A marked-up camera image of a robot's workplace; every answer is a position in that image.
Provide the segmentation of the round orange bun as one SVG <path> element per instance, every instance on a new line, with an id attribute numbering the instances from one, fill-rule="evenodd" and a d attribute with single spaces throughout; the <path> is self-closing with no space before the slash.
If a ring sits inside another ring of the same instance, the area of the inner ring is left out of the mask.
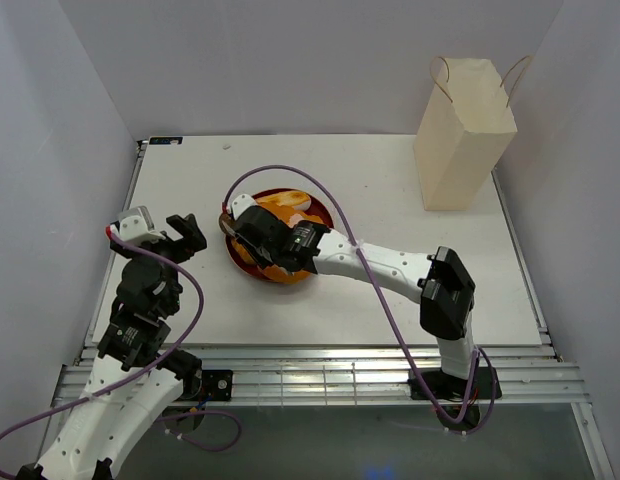
<path id="1" fill-rule="evenodd" d="M 276 265 L 266 268 L 259 268 L 259 271 L 268 280 L 285 285 L 297 284 L 310 276 L 310 273 L 307 271 L 288 272 L 282 267 Z"/>

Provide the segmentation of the brown chocolate croissant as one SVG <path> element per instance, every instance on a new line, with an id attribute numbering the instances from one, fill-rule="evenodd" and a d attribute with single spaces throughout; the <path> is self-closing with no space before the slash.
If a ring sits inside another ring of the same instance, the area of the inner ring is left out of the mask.
<path id="1" fill-rule="evenodd" d="M 226 213 L 222 213 L 219 216 L 219 227 L 221 229 L 221 231 L 226 235 L 226 236 L 230 236 L 230 237 L 234 237 L 235 236 L 235 230 L 234 230 L 234 224 L 235 224 L 235 220 L 232 216 L 226 214 Z"/>

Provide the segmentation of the metal serving tongs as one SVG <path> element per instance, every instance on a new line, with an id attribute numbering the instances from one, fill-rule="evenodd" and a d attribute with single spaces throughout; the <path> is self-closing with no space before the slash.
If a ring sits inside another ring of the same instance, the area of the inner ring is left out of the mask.
<path id="1" fill-rule="evenodd" d="M 272 242 L 267 234 L 264 234 L 257 228 L 243 226 L 234 230 L 234 237 L 226 236 L 226 247 L 232 261 L 248 275 L 260 280 L 272 282 L 260 273 L 259 268 L 276 265 L 270 250 L 272 247 L 277 247 L 277 244 Z M 256 262 L 254 266 L 245 264 L 239 258 L 231 246 L 232 239 L 236 239 L 248 250 Z"/>

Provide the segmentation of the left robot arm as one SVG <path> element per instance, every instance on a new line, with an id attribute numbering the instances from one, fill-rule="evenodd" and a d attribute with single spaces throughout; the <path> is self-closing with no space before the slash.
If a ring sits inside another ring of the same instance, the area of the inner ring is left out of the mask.
<path id="1" fill-rule="evenodd" d="M 200 392 L 201 360 L 162 346 L 170 333 L 166 321 L 180 309 L 180 265 L 207 241 L 192 214 L 166 222 L 178 239 L 157 231 L 144 207 L 121 213 L 107 227 L 111 249 L 127 261 L 108 327 L 79 403 L 49 449 L 22 466 L 18 478 L 112 479 L 170 402 Z"/>

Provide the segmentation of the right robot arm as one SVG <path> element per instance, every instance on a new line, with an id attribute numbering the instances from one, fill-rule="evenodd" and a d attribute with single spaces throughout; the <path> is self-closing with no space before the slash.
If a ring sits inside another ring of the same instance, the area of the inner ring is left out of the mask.
<path id="1" fill-rule="evenodd" d="M 205 212 L 209 245 L 190 261 L 206 291 L 203 338 L 220 344 L 344 345 L 398 333 L 405 304 L 438 347 L 436 369 L 411 372 L 416 398 L 495 399 L 498 376 L 471 332 L 476 285 L 455 251 L 434 254 L 355 244 L 312 207 L 249 200 Z"/>

